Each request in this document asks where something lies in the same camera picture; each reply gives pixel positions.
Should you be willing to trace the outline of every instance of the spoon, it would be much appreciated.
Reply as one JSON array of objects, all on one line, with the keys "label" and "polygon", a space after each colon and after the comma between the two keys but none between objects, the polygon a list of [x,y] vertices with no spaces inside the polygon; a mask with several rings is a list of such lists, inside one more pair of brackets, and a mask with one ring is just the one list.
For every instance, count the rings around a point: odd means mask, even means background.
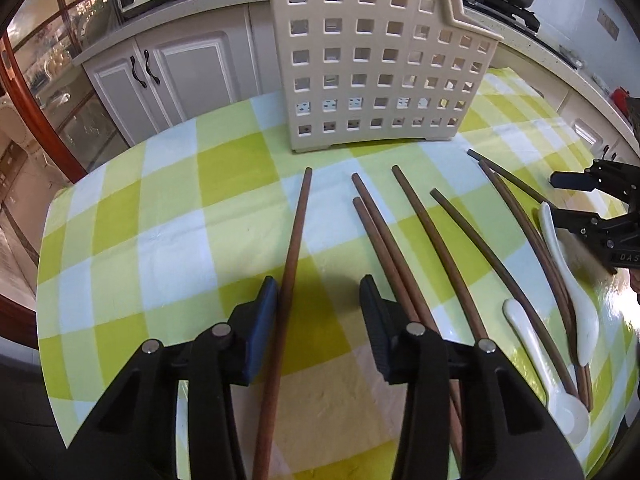
[{"label": "spoon", "polygon": [[546,408],[569,444],[577,447],[589,429],[590,421],[587,408],[552,379],[538,337],[522,305],[516,300],[507,300],[502,309],[538,372],[538,377],[540,377],[542,387],[546,392]]},{"label": "spoon", "polygon": [[554,219],[548,203],[543,202],[540,205],[538,218],[540,220],[540,227],[542,227],[542,236],[551,253],[551,258],[556,263],[558,271],[566,285],[569,297],[574,304],[578,364],[580,366],[586,366],[589,364],[589,361],[591,361],[591,358],[593,358],[593,352],[598,342],[598,333],[600,332],[598,311],[593,301],[591,301],[591,298],[582,289],[578,280],[572,275],[569,266],[564,260],[564,256],[562,256],[560,242],[558,241],[556,228],[554,227]]}]

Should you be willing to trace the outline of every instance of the kitchen cabinet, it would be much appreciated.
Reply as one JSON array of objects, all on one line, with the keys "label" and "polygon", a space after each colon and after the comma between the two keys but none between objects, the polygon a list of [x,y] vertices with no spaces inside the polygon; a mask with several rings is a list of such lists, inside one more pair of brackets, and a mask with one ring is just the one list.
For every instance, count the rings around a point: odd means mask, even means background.
[{"label": "kitchen cabinet", "polygon": [[83,65],[102,104],[131,145],[170,126],[144,65],[135,40],[123,41]]},{"label": "kitchen cabinet", "polygon": [[[120,131],[137,144],[258,95],[254,49],[249,8],[241,5],[152,28],[83,66]],[[131,56],[144,86],[135,79]]]}]

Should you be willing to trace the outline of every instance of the green and white tablecloth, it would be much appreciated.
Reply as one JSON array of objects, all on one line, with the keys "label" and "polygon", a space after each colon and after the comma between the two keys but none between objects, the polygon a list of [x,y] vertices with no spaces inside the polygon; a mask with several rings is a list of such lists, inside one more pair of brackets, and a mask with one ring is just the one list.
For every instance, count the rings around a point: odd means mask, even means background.
[{"label": "green and white tablecloth", "polygon": [[[285,116],[279,92],[213,111],[131,148],[52,203],[38,276],[38,338],[50,402],[67,443],[142,341],[189,340],[254,298],[263,276],[279,279],[306,166],[314,177],[272,476],[386,480],[395,458],[404,389],[386,385],[375,369],[358,282],[371,273],[384,296],[392,293],[351,204],[351,173],[362,176],[380,206],[445,338],[473,342],[434,249],[391,173],[393,164],[427,206],[489,335],[540,396],[538,378],[502,314],[506,288],[431,199],[431,188],[450,198],[494,248],[569,363],[544,274],[465,151],[473,147],[496,160],[557,204],[606,217],[623,209],[597,191],[550,188],[552,171],[581,171],[591,164],[590,154],[522,79],[511,70],[491,70],[450,142],[378,142],[294,155]],[[516,193],[531,213],[536,203]],[[602,324],[591,363],[591,429],[575,450],[587,471],[606,455],[638,382],[632,326],[639,325],[628,272],[611,277],[589,260],[578,254],[574,262]],[[260,391],[259,384],[234,390],[248,464]],[[178,466],[187,476],[183,400],[177,433]]]}]

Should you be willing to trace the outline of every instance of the chopstick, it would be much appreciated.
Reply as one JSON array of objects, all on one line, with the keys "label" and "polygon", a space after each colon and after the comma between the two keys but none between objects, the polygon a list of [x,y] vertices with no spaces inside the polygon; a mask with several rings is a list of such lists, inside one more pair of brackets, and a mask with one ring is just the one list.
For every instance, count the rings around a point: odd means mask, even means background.
[{"label": "chopstick", "polygon": [[574,397],[578,396],[578,391],[572,381],[571,375],[569,375],[569,371],[567,370],[564,361],[562,360],[562,356],[558,351],[558,347],[554,343],[551,335],[546,329],[544,323],[540,319],[540,316],[533,308],[529,299],[526,297],[516,280],[513,279],[511,273],[506,269],[504,264],[500,261],[498,256],[491,250],[489,245],[482,239],[482,237],[476,232],[471,224],[466,221],[466,219],[460,214],[460,212],[449,202],[437,189],[431,190],[431,196],[436,199],[442,208],[448,213],[448,215],[452,218],[452,220],[458,224],[458,227],[462,229],[462,231],[466,234],[466,236],[474,243],[474,245],[478,248],[478,250],[482,253],[482,256],[489,262],[489,264],[494,268],[495,272],[498,274],[500,279],[504,282],[504,285],[509,289],[511,295],[520,302],[524,311],[527,313],[527,317],[531,324],[533,325],[538,338],[542,342],[542,345],[545,347],[546,352],[549,354],[556,371],[558,372],[558,376],[562,382],[562,386],[567,391],[567,393],[571,394]]},{"label": "chopstick", "polygon": [[444,267],[447,276],[449,277],[449,281],[453,287],[453,290],[460,301],[460,305],[462,306],[462,310],[465,313],[466,320],[469,323],[471,328],[471,332],[476,340],[479,341],[481,339],[486,339],[489,337],[484,323],[482,322],[482,318],[480,317],[480,313],[478,312],[478,308],[474,303],[471,294],[469,293],[469,289],[466,288],[465,280],[462,278],[460,274],[460,270],[458,270],[458,266],[456,265],[453,256],[447,249],[447,245],[444,243],[444,240],[440,236],[438,229],[435,224],[431,220],[427,210],[424,208],[424,205],[420,201],[420,198],[415,193],[414,188],[411,186],[407,178],[404,176],[404,173],[400,169],[399,166],[394,166],[391,168],[393,174],[400,184],[400,187],[404,191],[407,199],[409,200],[411,206],[414,208],[422,227],[424,228],[429,240],[431,240],[431,244],[435,249],[442,266]]},{"label": "chopstick", "polygon": [[276,311],[275,329],[273,335],[273,349],[268,363],[267,375],[264,381],[258,434],[255,441],[254,480],[267,480],[271,460],[271,446],[273,445],[273,431],[278,409],[278,391],[280,389],[280,374],[284,360],[284,349],[287,338],[287,327],[293,299],[293,285],[296,281],[298,257],[302,244],[302,229],[305,224],[306,204],[311,188],[311,168],[306,168],[298,197],[296,215],[289,240],[289,250],[284,264],[284,273],[278,295],[278,309]]},{"label": "chopstick", "polygon": [[521,190],[523,190],[526,194],[528,194],[530,197],[532,197],[533,200],[543,203],[543,202],[547,202],[552,208],[557,208],[552,202],[551,200],[549,200],[548,198],[546,198],[544,195],[540,194],[539,192],[537,192],[535,189],[533,189],[529,184],[527,184],[526,182],[520,180],[517,176],[515,176],[513,173],[510,173],[509,171],[505,170],[503,167],[499,166],[498,164],[496,164],[494,161],[489,160],[488,158],[486,158],[484,155],[480,155],[480,153],[475,152],[474,150],[467,150],[466,151],[468,155],[471,155],[475,160],[477,160],[478,162],[484,161],[487,166],[489,168],[491,168],[492,170],[495,171],[495,173],[500,174],[501,176],[503,176],[504,178],[506,178],[509,182],[511,182],[512,184],[514,184],[515,186],[519,187]]},{"label": "chopstick", "polygon": [[[402,256],[402,253],[398,247],[398,244],[393,238],[393,235],[391,234],[391,231],[386,225],[386,222],[382,218],[382,215],[380,214],[380,210],[375,205],[375,202],[373,202],[373,199],[369,194],[368,190],[366,189],[366,187],[364,186],[364,183],[362,181],[360,181],[360,183],[362,184],[361,188],[363,188],[364,194],[372,202],[372,206],[374,208],[373,210],[377,212],[378,215],[380,215],[378,222],[380,222],[380,219],[382,219],[381,225],[383,224],[384,227],[386,228],[385,231],[388,232],[385,236],[388,235],[387,237],[388,237],[388,240],[391,242],[391,246],[394,246],[398,250],[399,256],[401,257],[402,261],[404,261],[404,264],[406,265],[406,267],[402,268],[402,271],[400,271],[400,269],[396,267],[393,257],[391,255],[391,252],[389,251],[390,246],[385,244],[385,239],[384,239],[385,237],[383,237],[379,229],[376,227],[375,220],[372,219],[372,215],[370,214],[371,210],[367,210],[363,199],[361,199],[360,197],[354,198],[353,205],[356,208],[358,216],[362,221],[362,225],[365,231],[367,232],[367,235],[369,236],[369,240],[371,241],[373,250],[376,253],[376,256],[378,257],[378,260],[380,261],[380,266],[382,267],[382,270],[385,273],[385,276],[389,282],[389,285],[391,286],[391,290],[393,291],[396,297],[396,300],[398,300],[398,303],[400,303],[400,305],[402,306],[402,309],[407,314],[407,317],[409,318],[409,320],[411,321],[415,320],[425,324],[425,321],[423,321],[418,316],[418,313],[416,312],[414,304],[411,301],[409,293],[406,289],[406,284],[404,282],[404,280],[408,279],[408,276],[406,275],[407,272],[410,274],[410,280],[413,280],[415,282],[415,277],[413,276],[413,274],[411,273],[411,270],[406,264],[406,260],[404,259],[404,256]],[[432,330],[434,330],[439,334],[440,331],[438,330],[438,327],[435,321],[433,320],[433,316],[430,316],[430,317],[434,326],[434,329],[432,328]],[[456,461],[460,466],[462,464],[462,443],[463,443],[462,424],[460,423],[460,418],[462,417],[462,401],[460,397],[460,386],[456,381],[449,381],[449,397],[450,397],[450,403],[449,403],[450,435],[449,437],[450,437],[450,443],[453,449],[453,453],[456,457]]]},{"label": "chopstick", "polygon": [[576,366],[575,376],[578,383],[578,397],[580,398],[582,403],[586,407],[588,407],[590,403],[589,397],[591,385],[586,380],[585,370],[583,370],[581,366],[577,365],[578,351],[575,332],[575,313],[572,312],[572,309],[570,308],[570,298],[564,285],[564,281],[560,276],[558,268],[551,259],[548,248],[544,243],[542,237],[540,236],[540,233],[534,227],[533,222],[525,213],[524,209],[520,205],[520,202],[518,202],[518,200],[513,195],[509,187],[504,183],[504,181],[489,169],[484,160],[481,160],[479,162],[479,165],[517,220],[520,228],[527,237],[527,240],[529,241],[529,244],[531,245],[536,257],[538,258],[538,262],[540,263],[542,270],[545,273],[546,280],[549,283],[551,292],[553,293],[556,304],[558,305],[562,324],[564,324],[564,330],[569,341],[569,353],[571,355],[572,361],[574,362],[574,365]]}]

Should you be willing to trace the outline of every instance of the cabinet handle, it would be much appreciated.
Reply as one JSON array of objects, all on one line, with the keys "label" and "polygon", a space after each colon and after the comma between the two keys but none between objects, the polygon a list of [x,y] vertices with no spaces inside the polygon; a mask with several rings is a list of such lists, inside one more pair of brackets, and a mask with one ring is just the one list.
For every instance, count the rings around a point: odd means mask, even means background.
[{"label": "cabinet handle", "polygon": [[151,69],[149,68],[149,51],[147,49],[145,49],[145,70],[146,70],[146,73],[148,73],[153,78],[156,84],[160,86],[160,79],[154,76],[151,73]]},{"label": "cabinet handle", "polygon": [[139,82],[142,88],[146,88],[146,83],[136,75],[136,58],[131,56],[129,59],[131,60],[131,74],[133,75],[133,79]]}]

